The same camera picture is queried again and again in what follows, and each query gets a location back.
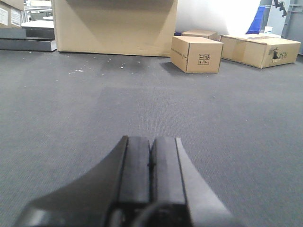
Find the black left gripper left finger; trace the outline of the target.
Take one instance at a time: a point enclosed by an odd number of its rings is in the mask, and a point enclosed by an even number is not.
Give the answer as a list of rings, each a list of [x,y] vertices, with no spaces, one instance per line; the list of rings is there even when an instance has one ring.
[[[135,211],[150,202],[150,144],[123,136],[80,178],[30,201],[16,227],[104,227],[119,208]]]

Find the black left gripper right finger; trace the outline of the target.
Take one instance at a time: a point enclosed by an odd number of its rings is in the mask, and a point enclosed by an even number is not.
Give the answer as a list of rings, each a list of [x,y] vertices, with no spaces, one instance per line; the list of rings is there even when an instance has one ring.
[[[151,179],[151,203],[134,219],[134,227],[239,226],[199,174],[180,138],[154,140]]]

